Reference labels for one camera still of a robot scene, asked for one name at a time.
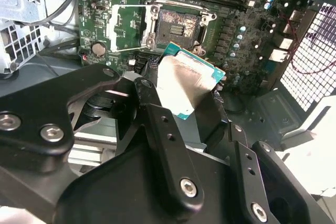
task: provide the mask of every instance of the mesh panel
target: mesh panel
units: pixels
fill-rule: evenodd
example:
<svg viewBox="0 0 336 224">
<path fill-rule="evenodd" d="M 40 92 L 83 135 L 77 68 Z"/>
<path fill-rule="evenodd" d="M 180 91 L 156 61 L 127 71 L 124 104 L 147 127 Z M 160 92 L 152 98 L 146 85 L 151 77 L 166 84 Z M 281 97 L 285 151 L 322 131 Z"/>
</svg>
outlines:
<svg viewBox="0 0 336 224">
<path fill-rule="evenodd" d="M 336 7 L 324 3 L 296 51 L 293 64 L 303 73 L 317 72 L 336 60 Z M 312 74 L 301 74 L 290 64 L 282 84 L 304 111 L 336 88 L 336 66 Z"/>
<path fill-rule="evenodd" d="M 21 67 L 39 51 L 39 43 L 41 32 L 38 26 L 21 27 L 8 22 L 8 26 L 0 31 L 0 48 L 4 49 L 0 50 L 0 57 L 3 57 L 2 62 L 5 63 L 0 65 L 0 73 L 11 73 Z M 16 64 L 14 69 L 9 67 L 13 63 Z"/>
</svg>

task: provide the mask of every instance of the black metal bracket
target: black metal bracket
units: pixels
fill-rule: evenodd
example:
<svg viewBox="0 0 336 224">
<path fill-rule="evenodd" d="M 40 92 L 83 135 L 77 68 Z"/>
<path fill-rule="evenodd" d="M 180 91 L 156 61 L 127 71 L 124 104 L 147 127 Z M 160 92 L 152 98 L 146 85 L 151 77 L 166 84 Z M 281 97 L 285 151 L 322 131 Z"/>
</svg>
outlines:
<svg viewBox="0 0 336 224">
<path fill-rule="evenodd" d="M 331 223 L 313 197 L 294 177 L 276 152 L 264 142 L 256 142 L 255 151 L 268 192 L 269 205 L 281 223 Z"/>
<path fill-rule="evenodd" d="M 137 115 L 123 139 L 118 138 L 117 154 L 123 153 L 131 144 L 136 132 L 144 127 L 160 182 L 161 203 L 178 220 L 188 220 L 202 208 L 202 185 L 172 112 L 161 107 L 154 84 L 145 78 L 137 78 L 134 86 L 134 97 L 137 97 L 138 104 Z M 190 197 L 182 190 L 181 183 L 184 179 L 195 186 L 197 193 L 194 196 Z"/>
<path fill-rule="evenodd" d="M 19 127 L 1 132 L 0 165 L 39 172 L 55 170 L 72 148 L 72 129 L 85 101 L 95 93 L 113 89 L 119 79 L 115 71 L 92 65 L 2 97 L 0 114 L 18 117 Z M 48 125 L 62 130 L 60 141 L 41 137 L 41 130 Z"/>
</svg>

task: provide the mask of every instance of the mounting hole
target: mounting hole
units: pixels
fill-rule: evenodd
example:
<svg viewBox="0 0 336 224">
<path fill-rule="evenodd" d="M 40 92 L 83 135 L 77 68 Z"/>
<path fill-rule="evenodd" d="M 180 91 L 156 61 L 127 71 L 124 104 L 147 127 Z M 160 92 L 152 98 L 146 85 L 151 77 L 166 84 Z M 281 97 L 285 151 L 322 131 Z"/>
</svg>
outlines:
<svg viewBox="0 0 336 224">
<path fill-rule="evenodd" d="M 249 168 L 248 171 L 249 171 L 253 176 L 256 175 L 256 173 L 254 172 L 254 170 L 252 170 L 251 168 Z"/>
<path fill-rule="evenodd" d="M 147 81 L 147 80 L 141 80 L 141 83 L 143 85 L 145 85 L 147 88 L 151 88 L 152 87 L 152 84 L 149 81 Z"/>
<path fill-rule="evenodd" d="M 245 154 L 245 156 L 247 157 L 247 159 L 252 160 L 252 157 L 250 155 Z"/>
<path fill-rule="evenodd" d="M 111 69 L 109 69 L 109 68 L 104 68 L 104 69 L 103 69 L 103 72 L 104 72 L 104 74 L 106 74 L 107 76 L 110 76 L 110 77 L 113 77 L 113 76 L 114 76 L 113 71 L 112 71 Z"/>
<path fill-rule="evenodd" d="M 162 116 L 161 119 L 162 119 L 162 122 L 164 122 L 164 123 L 168 122 L 168 118 L 166 118 L 165 116 Z"/>
<path fill-rule="evenodd" d="M 168 138 L 168 140 L 170 140 L 170 141 L 175 141 L 175 138 L 174 138 L 174 136 L 172 135 L 172 134 L 167 134 L 167 138 Z"/>
</svg>

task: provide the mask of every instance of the screw hole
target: screw hole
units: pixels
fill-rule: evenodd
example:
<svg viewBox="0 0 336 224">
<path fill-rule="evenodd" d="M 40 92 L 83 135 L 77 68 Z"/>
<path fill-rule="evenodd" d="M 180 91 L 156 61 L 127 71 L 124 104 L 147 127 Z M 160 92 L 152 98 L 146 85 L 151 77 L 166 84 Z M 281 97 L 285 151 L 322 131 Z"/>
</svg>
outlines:
<svg viewBox="0 0 336 224">
<path fill-rule="evenodd" d="M 167 138 L 168 138 L 168 140 L 170 140 L 170 141 L 175 141 L 175 138 L 174 138 L 174 136 L 172 135 L 172 134 L 167 134 Z"/>
<path fill-rule="evenodd" d="M 145 85 L 147 88 L 151 88 L 152 87 L 152 84 L 149 81 L 147 81 L 147 80 L 141 80 L 141 83 L 143 85 Z"/>
<path fill-rule="evenodd" d="M 164 122 L 164 123 L 168 122 L 168 118 L 166 118 L 165 116 L 162 116 L 161 119 L 162 119 L 162 122 Z"/>
<path fill-rule="evenodd" d="M 113 77 L 113 76 L 114 76 L 113 71 L 112 71 L 111 69 L 109 69 L 109 68 L 104 68 L 104 69 L 103 69 L 103 72 L 104 72 L 104 74 L 106 74 L 107 76 L 110 76 L 110 77 Z"/>
<path fill-rule="evenodd" d="M 254 170 L 252 170 L 251 168 L 249 168 L 248 171 L 249 171 L 253 176 L 256 175 L 256 173 L 254 172 Z"/>
</svg>

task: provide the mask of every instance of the white surface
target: white surface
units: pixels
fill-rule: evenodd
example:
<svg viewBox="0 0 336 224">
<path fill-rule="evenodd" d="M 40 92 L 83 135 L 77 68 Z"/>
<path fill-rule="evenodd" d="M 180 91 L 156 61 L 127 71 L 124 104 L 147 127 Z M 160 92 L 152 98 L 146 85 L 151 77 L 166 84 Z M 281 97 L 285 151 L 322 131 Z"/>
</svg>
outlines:
<svg viewBox="0 0 336 224">
<path fill-rule="evenodd" d="M 45 224 L 25 209 L 0 207 L 0 223 L 3 224 Z"/>
<path fill-rule="evenodd" d="M 336 195 L 335 118 L 336 106 L 312 130 L 313 141 L 285 151 L 285 164 L 310 194 Z"/>
</svg>

